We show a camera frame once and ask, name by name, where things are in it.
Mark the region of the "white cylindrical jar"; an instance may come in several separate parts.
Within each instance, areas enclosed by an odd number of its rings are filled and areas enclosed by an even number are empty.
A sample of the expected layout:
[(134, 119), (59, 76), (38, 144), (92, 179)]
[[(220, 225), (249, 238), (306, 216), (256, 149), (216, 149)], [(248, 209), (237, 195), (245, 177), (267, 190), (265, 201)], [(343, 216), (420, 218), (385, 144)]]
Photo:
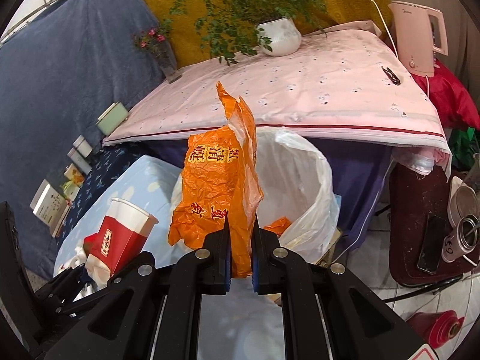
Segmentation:
[(75, 141), (72, 143), (72, 145), (84, 158), (88, 158), (89, 155), (93, 152), (93, 147), (83, 137), (83, 135), (79, 135), (78, 138), (75, 139)]

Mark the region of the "red white paper cup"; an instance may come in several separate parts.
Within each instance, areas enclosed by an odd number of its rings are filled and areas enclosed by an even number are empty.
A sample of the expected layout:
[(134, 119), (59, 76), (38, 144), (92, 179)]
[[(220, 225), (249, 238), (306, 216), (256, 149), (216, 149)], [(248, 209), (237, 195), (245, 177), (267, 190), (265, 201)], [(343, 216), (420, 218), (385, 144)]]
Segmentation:
[(93, 234), (85, 269), (101, 289), (143, 249), (158, 219), (125, 199), (113, 197)]

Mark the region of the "navy floral cloth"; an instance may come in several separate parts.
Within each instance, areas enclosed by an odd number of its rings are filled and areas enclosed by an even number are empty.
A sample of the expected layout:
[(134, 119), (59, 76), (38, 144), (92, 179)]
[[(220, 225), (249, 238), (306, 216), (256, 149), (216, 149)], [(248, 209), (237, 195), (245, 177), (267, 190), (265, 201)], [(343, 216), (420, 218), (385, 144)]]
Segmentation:
[(135, 161), (143, 155), (151, 155), (152, 151), (144, 145), (118, 145), (107, 147), (97, 154), (94, 164), (79, 193), (73, 200), (70, 211), (64, 219), (62, 232), (57, 239), (57, 246), (66, 239), (67, 235), (86, 214), (91, 206)]

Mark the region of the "orange plastic bag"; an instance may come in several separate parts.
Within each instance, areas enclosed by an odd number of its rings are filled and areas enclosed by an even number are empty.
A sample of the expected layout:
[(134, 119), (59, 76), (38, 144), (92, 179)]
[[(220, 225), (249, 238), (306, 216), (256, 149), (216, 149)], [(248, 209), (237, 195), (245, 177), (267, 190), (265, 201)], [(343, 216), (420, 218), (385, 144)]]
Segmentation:
[(269, 225), (264, 226), (264, 230), (274, 233), (277, 237), (280, 237), (290, 225), (291, 221), (287, 217), (283, 216), (273, 221)]
[(254, 116), (243, 98), (216, 84), (226, 125), (188, 139), (181, 200), (172, 213), (168, 243), (191, 250), (229, 225), (234, 278), (251, 275), (251, 233), (264, 194), (256, 174)]

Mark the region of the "pink electric kettle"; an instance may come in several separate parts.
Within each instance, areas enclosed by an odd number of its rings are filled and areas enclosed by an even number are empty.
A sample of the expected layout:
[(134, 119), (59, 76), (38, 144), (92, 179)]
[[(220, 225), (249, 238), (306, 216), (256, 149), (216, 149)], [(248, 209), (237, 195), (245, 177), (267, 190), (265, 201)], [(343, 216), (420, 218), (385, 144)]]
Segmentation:
[(413, 75), (434, 76), (434, 54), (448, 56), (448, 37), (441, 10), (392, 1), (400, 62)]

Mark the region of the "orange patterned small box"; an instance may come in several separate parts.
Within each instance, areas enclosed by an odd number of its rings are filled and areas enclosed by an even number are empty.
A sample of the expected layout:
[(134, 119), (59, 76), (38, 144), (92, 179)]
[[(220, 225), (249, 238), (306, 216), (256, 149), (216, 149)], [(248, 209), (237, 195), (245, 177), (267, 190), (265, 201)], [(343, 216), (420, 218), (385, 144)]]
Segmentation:
[(83, 183), (85, 182), (83, 173), (73, 163), (66, 167), (64, 176), (78, 187), (83, 186)]

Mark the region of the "tall white tube bottle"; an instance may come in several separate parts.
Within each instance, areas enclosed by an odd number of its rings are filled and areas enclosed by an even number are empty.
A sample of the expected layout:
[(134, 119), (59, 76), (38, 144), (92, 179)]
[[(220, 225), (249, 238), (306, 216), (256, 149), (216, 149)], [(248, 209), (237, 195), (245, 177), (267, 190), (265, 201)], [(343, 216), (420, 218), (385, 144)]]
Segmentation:
[(69, 150), (67, 156), (72, 160), (72, 162), (82, 173), (88, 175), (92, 171), (92, 166), (89, 165), (85, 158), (75, 148)]

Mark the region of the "glass vase pink flowers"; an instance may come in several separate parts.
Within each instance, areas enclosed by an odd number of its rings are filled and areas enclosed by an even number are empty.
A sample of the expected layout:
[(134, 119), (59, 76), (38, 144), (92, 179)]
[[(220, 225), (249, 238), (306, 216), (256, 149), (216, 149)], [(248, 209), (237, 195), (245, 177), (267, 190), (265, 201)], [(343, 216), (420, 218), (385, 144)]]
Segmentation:
[(171, 19), (163, 19), (157, 26), (142, 31), (134, 37), (135, 46), (149, 52), (155, 58), (168, 83), (173, 83), (182, 76), (178, 71), (176, 57), (169, 42), (172, 24)]

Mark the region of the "yellow hanging cloth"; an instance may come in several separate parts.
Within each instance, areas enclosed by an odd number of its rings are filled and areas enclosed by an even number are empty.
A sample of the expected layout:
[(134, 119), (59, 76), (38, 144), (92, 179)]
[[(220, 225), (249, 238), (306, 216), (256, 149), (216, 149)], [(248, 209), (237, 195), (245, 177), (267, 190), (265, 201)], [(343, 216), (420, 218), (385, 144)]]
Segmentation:
[(335, 24), (371, 20), (379, 29), (392, 24), (391, 0), (145, 0), (170, 28), (170, 42), (182, 67), (206, 59), (236, 62), (236, 55), (255, 55), (259, 24), (293, 20), (303, 34)]

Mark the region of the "pink bed sheet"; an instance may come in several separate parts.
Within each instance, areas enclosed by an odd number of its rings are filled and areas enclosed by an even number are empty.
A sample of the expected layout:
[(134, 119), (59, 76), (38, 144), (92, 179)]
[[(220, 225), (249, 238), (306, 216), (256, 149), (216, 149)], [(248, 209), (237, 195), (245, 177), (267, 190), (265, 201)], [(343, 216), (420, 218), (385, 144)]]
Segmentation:
[[(392, 84), (382, 67), (401, 85)], [(163, 82), (134, 106), (104, 144), (186, 139), (221, 127), (226, 119), (218, 82), (246, 101), (260, 127), (386, 145), (414, 172), (450, 172), (452, 153), (436, 108), (369, 20), (306, 35), (292, 55), (183, 67), (178, 80)]]

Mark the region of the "light blue dotted tablecloth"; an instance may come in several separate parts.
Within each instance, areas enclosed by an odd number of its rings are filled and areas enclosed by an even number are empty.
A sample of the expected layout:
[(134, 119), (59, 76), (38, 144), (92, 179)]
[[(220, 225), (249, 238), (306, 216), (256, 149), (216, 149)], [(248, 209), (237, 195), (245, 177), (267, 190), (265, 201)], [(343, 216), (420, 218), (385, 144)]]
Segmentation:
[[(73, 228), (61, 244), (55, 274), (87, 263), (83, 246), (87, 236), (99, 235), (101, 256), (126, 244), (128, 236), (143, 240), (157, 268), (176, 263), (189, 250), (182, 243), (168, 243), (168, 231), (179, 191), (178, 166), (147, 155), (135, 161), (87, 206), (78, 196), (80, 209), (68, 222)], [(281, 308), (253, 290), (251, 279), (234, 279), (224, 296), (203, 296), (199, 326), (199, 359), (283, 359), (285, 356)]]

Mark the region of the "black hair clip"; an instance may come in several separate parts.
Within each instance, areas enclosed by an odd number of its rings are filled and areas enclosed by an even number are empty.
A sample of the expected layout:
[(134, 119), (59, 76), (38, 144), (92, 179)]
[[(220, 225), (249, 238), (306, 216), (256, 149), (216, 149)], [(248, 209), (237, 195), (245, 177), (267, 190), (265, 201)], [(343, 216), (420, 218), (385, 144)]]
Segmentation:
[(389, 68), (389, 67), (382, 67), (383, 72), (385, 75), (388, 77), (388, 79), (391, 81), (392, 84), (395, 86), (400, 86), (401, 85), (401, 80), (397, 75)]

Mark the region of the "mint green tissue box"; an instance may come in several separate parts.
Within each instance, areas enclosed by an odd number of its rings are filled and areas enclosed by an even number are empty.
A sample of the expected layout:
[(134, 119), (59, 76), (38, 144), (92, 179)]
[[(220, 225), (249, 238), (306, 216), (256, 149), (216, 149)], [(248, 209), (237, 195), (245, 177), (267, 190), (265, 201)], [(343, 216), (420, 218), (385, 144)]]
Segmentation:
[(104, 136), (109, 136), (126, 119), (128, 119), (128, 110), (121, 102), (114, 102), (97, 118), (96, 125)]

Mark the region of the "blue grey hanging blanket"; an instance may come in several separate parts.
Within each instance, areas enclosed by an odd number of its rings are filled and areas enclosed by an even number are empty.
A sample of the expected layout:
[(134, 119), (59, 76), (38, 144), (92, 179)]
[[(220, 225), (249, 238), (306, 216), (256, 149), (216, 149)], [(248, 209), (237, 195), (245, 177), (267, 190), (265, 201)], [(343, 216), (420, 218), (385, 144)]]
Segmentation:
[(155, 26), (143, 0), (62, 0), (1, 48), (1, 199), (14, 211), (30, 271), (49, 279), (57, 248), (30, 203), (59, 185), (78, 137), (97, 145), (96, 121), (113, 102), (133, 107), (164, 79), (134, 46)]

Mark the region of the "metal thermos cup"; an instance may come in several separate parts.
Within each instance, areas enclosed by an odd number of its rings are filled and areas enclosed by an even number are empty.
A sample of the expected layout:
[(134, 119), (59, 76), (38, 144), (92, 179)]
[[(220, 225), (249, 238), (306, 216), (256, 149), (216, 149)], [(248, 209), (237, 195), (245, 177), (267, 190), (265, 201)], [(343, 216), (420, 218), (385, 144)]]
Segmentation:
[(452, 231), (442, 243), (442, 260), (453, 263), (474, 251), (479, 243), (479, 200), (474, 189), (461, 184), (448, 203)]

